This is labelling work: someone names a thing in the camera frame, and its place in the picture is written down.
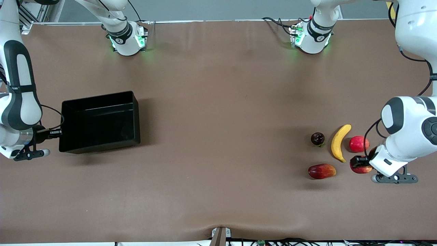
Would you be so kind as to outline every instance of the banana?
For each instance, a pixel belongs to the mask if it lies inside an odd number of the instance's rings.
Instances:
[[[340,130],[337,131],[331,142],[332,154],[341,162],[346,162],[346,160],[343,158],[343,153],[341,152],[341,142],[343,141],[343,138],[346,136],[346,134],[351,130],[351,128],[352,126],[349,124],[342,126]]]

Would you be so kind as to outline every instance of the black plastic bin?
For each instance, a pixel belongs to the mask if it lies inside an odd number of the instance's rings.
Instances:
[[[132,91],[62,102],[59,151],[82,154],[140,143],[138,102]]]

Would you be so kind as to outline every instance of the black cable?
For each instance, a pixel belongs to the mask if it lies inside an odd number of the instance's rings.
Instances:
[[[379,126],[379,122],[376,123],[376,126],[375,126],[376,133],[378,133],[378,135],[379,135],[380,137],[382,137],[382,138],[387,138],[386,136],[382,135],[382,134],[379,132],[378,126]]]
[[[364,147],[364,155],[366,157],[367,160],[369,160],[369,156],[367,155],[367,150],[366,150],[366,139],[367,139],[367,134],[370,132],[370,130],[372,130],[372,128],[374,126],[376,126],[376,124],[378,124],[381,121],[381,118],[379,118],[377,121],[375,121],[375,123],[373,123],[369,129],[367,129],[366,134],[364,134],[364,141],[363,141],[363,147]]]
[[[43,105],[43,104],[41,104],[41,107],[45,107],[45,108],[51,109],[51,110],[55,111],[56,113],[58,113],[58,114],[61,116],[61,123],[60,123],[59,125],[57,125],[57,126],[55,126],[55,127],[47,128],[47,129],[42,130],[42,131],[53,130],[53,129],[56,129],[56,128],[60,127],[62,124],[64,124],[65,118],[64,118],[64,115],[62,115],[61,112],[59,112],[58,110],[56,110],[56,109],[54,109],[54,108],[52,108],[52,107],[50,107],[50,106],[47,106],[47,105]]]
[[[308,23],[308,22],[310,22],[311,20],[310,20],[310,19],[308,19],[308,20],[306,21],[306,20],[304,20],[304,19],[302,19],[302,18],[298,18],[298,21],[303,21],[303,22],[306,22],[306,23]]]
[[[137,20],[137,21],[143,21],[143,20],[141,19],[141,17],[139,16],[137,10],[135,9],[135,7],[133,6],[133,4],[131,3],[131,0],[128,0],[128,3],[129,3],[129,4],[132,6],[132,8],[134,9],[135,14],[137,14],[137,17],[138,17],[138,20]]]
[[[112,14],[112,12],[108,9],[108,7],[106,7],[106,5],[101,1],[101,0],[98,0],[99,2],[100,2],[100,4],[101,5],[103,5],[103,7],[110,13],[110,14]],[[128,18],[125,16],[125,19],[124,20],[122,20],[122,19],[119,19],[119,18],[117,18],[117,17],[115,17],[114,16],[114,18],[116,18],[117,20],[119,20],[119,21],[127,21],[128,20]]]
[[[403,57],[407,58],[408,60],[411,60],[411,61],[418,61],[418,62],[426,62],[426,60],[414,59],[414,58],[411,58],[411,57],[407,56],[407,55],[404,53],[404,51],[403,51],[402,48],[399,48],[399,52],[402,54]]]
[[[393,2],[390,4],[390,7],[388,7],[388,19],[390,20],[390,23],[393,25],[393,27],[396,27],[396,24],[394,23],[392,19],[392,8],[393,8]]]
[[[374,241],[370,241],[370,242],[362,242],[362,241],[349,241],[349,242],[353,242],[354,244],[351,244],[351,246],[386,246],[389,243],[407,243],[407,244],[413,244],[415,246],[422,246],[421,243],[419,242],[415,242],[415,241],[410,241],[410,240],[391,240],[391,241],[387,241],[387,242],[374,242]]]
[[[287,34],[290,35],[290,36],[297,37],[296,34],[291,34],[289,31],[287,31],[287,30],[285,29],[285,26],[284,26],[284,24],[282,23],[281,18],[279,18],[278,21],[280,22],[280,24],[281,24],[281,26],[282,26],[282,29],[284,30],[285,33],[287,33]]]
[[[398,12],[399,12],[399,3],[398,3],[398,6],[396,7],[395,26],[396,26],[396,23],[398,23]]]
[[[290,28],[291,27],[291,25],[284,25],[284,24],[282,24],[281,25],[281,23],[279,23],[278,21],[276,21],[276,20],[274,20],[274,19],[272,19],[272,18],[270,18],[270,17],[264,17],[264,18],[262,18],[263,20],[270,20],[270,21],[272,21],[273,23],[275,23],[276,25],[279,25],[279,26],[284,26],[284,27],[287,27],[287,28]]]
[[[432,71],[431,64],[430,64],[427,60],[423,60],[423,61],[427,63],[427,65],[428,65],[428,69],[430,70],[430,75],[431,75],[432,72],[433,72],[433,71]],[[423,95],[423,93],[425,93],[425,92],[427,91],[427,89],[431,86],[432,82],[433,82],[433,80],[430,79],[430,80],[428,81],[428,84],[425,86],[425,88],[424,88],[424,89],[423,89],[419,94],[417,94],[417,96],[421,96],[421,95]],[[373,128],[373,126],[376,127],[376,132],[378,133],[379,136],[381,136],[382,138],[386,138],[385,136],[383,136],[383,135],[379,132],[378,124],[379,124],[380,121],[381,121],[381,118],[379,118],[377,121],[375,121],[375,123],[373,123],[372,126],[370,126],[370,128],[366,131],[366,134],[364,134],[363,147],[364,147],[364,155],[366,156],[367,159],[369,159],[369,156],[367,155],[367,151],[366,151],[366,138],[367,138],[367,134],[370,132],[370,130]]]

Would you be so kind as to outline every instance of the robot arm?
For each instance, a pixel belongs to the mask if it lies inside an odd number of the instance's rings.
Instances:
[[[369,156],[369,163],[387,177],[408,162],[437,151],[437,1],[398,2],[396,41],[428,61],[433,93],[430,97],[394,97],[383,107],[381,119],[390,135]]]
[[[0,93],[0,153],[14,158],[32,140],[32,127],[42,116],[29,52],[21,40],[16,0],[3,1],[0,30],[0,62],[8,91]]]
[[[39,4],[56,4],[59,0],[27,0]],[[22,0],[0,0],[0,63],[5,74],[7,93],[0,92],[0,153],[14,160],[30,160],[49,155],[50,151],[33,150],[34,146],[59,136],[38,125],[42,117],[36,94],[32,63],[23,45],[18,16]],[[134,55],[146,46],[142,26],[127,21],[121,10],[127,0],[77,0],[91,11],[109,33],[114,48],[124,56]]]
[[[321,52],[338,19],[336,8],[356,1],[311,0],[315,6],[313,17],[292,28],[291,33],[295,34],[291,37],[292,43],[310,54]],[[376,183],[401,183],[399,169],[437,151],[437,1],[398,0],[398,3],[396,41],[400,49],[428,61],[433,94],[394,97],[383,107],[381,120],[390,135],[370,152],[368,159],[356,156],[351,160],[354,165],[371,165],[380,172],[373,177]],[[403,179],[412,178],[417,182],[415,176],[407,177]]]
[[[127,21],[122,10],[127,0],[75,0],[94,14],[109,34],[116,51],[124,56],[135,55],[146,48],[147,29]]]
[[[293,45],[304,52],[316,54],[328,45],[331,31],[340,16],[339,6],[351,4],[358,0],[311,0],[314,13],[311,19],[298,23],[291,33]]]

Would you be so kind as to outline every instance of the brown paper sheet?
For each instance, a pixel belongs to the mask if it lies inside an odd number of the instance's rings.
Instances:
[[[24,37],[41,103],[132,90],[142,143],[73,155],[52,140],[46,158],[0,157],[0,242],[199,240],[216,226],[234,238],[435,239],[435,154],[409,165],[417,184],[383,185],[329,153],[340,126],[363,135],[391,97],[428,82],[388,21],[340,21],[317,55],[264,22],[149,30],[132,57],[112,52],[100,26],[34,25]],[[42,122],[59,117],[44,110]],[[328,146],[312,146],[316,131]],[[319,163],[337,176],[311,180]]]

